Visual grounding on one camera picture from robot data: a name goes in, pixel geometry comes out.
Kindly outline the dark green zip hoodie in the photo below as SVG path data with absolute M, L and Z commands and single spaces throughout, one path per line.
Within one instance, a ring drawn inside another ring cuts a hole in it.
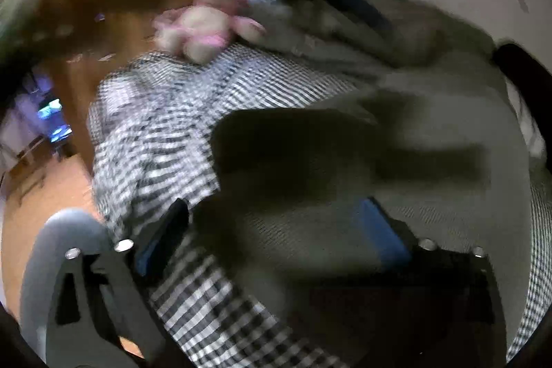
M 297 337 L 357 366 L 381 267 L 358 221 L 373 198 L 446 250 L 492 265 L 506 349 L 529 280 L 528 151 L 502 91 L 399 74 L 305 108 L 239 110 L 210 139 L 219 182 L 194 209 L 200 243 Z

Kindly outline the black white checkered bedsheet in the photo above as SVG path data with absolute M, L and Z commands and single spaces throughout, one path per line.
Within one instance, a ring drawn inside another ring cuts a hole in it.
M 210 139 L 225 116 L 239 110 L 310 107 L 399 74 L 479 81 L 502 91 L 511 107 L 499 70 L 482 56 L 456 51 L 426 66 L 394 68 L 377 60 L 289 58 L 235 44 L 204 66 L 151 52 L 101 82 L 89 113 L 93 189 L 114 236 L 138 235 L 177 199 L 188 206 L 188 228 L 149 299 L 194 365 L 352 367 L 297 337 L 241 290 L 198 240 L 193 212 L 219 188 Z M 551 307 L 551 179 L 529 152 L 528 161 L 529 280 L 505 363 L 532 348 Z

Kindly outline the white striped garment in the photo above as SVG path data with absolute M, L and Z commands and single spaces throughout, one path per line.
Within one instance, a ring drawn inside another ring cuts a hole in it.
M 514 84 L 509 79 L 505 79 L 505 83 L 508 99 L 515 110 L 515 116 L 529 155 L 544 162 L 546 156 L 545 142 L 536 120 L 531 116 L 530 110 Z

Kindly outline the black fuzzy garment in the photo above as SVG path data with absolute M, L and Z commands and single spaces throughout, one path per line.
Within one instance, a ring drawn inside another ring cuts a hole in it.
M 551 104 L 551 73 L 526 49 L 514 42 L 505 42 L 493 50 L 491 62 L 527 103 Z

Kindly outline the grey folded duvet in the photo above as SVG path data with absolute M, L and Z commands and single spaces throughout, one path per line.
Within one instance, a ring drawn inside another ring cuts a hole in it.
M 260 46 L 321 62 L 378 60 L 391 67 L 426 66 L 453 50 L 488 56 L 492 38 L 430 4 L 367 0 L 384 15 L 384 30 L 350 19 L 323 0 L 250 0 L 249 12 L 267 30 Z

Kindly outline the pink plush bear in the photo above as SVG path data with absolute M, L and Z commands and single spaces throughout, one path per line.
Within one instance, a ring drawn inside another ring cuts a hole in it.
M 194 0 L 155 18 L 154 43 L 165 52 L 196 64 L 216 58 L 235 37 L 257 44 L 265 28 L 247 17 L 249 0 Z

